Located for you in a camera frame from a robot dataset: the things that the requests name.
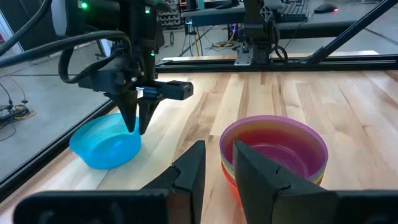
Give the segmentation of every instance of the pink bowl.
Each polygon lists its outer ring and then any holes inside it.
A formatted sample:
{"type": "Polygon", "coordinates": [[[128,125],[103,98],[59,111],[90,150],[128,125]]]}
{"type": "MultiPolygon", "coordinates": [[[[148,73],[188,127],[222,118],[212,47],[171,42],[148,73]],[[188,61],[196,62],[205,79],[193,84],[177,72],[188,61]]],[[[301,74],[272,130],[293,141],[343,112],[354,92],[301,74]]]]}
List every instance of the pink bowl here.
{"type": "Polygon", "coordinates": [[[221,163],[234,181],[233,141],[242,141],[297,175],[320,184],[328,160],[322,138],[308,126],[281,116],[252,116],[231,124],[221,135],[221,163]]]}

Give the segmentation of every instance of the desk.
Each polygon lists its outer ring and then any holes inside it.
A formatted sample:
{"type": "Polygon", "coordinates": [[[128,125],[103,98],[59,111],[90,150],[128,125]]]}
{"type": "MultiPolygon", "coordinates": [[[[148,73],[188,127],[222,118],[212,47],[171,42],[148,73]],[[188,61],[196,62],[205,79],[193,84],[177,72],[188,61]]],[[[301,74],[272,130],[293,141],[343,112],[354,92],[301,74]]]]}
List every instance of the desk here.
{"type": "MultiPolygon", "coordinates": [[[[190,18],[193,26],[213,26],[220,24],[243,23],[246,10],[241,3],[229,9],[202,9],[183,12],[182,18],[190,18]]],[[[295,32],[295,38],[336,37],[350,25],[358,21],[362,14],[353,13],[350,9],[340,9],[339,12],[313,14],[309,12],[307,22],[278,23],[281,39],[289,39],[295,32]]]]}
{"type": "Polygon", "coordinates": [[[322,136],[329,150],[322,187],[398,189],[397,71],[159,77],[189,80],[195,94],[161,102],[133,160],[110,171],[94,170],[67,149],[0,204],[0,223],[10,223],[16,203],[34,192],[139,189],[198,139],[206,140],[207,159],[202,223],[245,223],[223,177],[218,143],[230,123],[257,114],[288,116],[322,136]]]}

